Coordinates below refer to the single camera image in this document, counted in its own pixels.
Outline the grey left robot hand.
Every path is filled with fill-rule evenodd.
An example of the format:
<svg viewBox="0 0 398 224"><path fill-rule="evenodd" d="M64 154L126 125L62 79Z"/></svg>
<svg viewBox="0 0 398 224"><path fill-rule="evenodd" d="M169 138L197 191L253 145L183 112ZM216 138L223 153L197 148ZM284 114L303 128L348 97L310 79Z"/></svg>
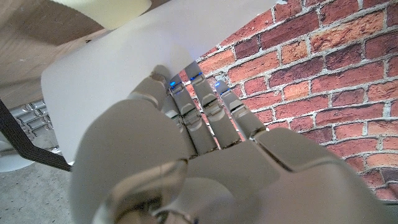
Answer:
<svg viewBox="0 0 398 224"><path fill-rule="evenodd" d="M224 82L188 66L206 112L158 65L94 120L78 146L70 202L76 223L396 223L360 177L323 146L267 130Z"/></svg>

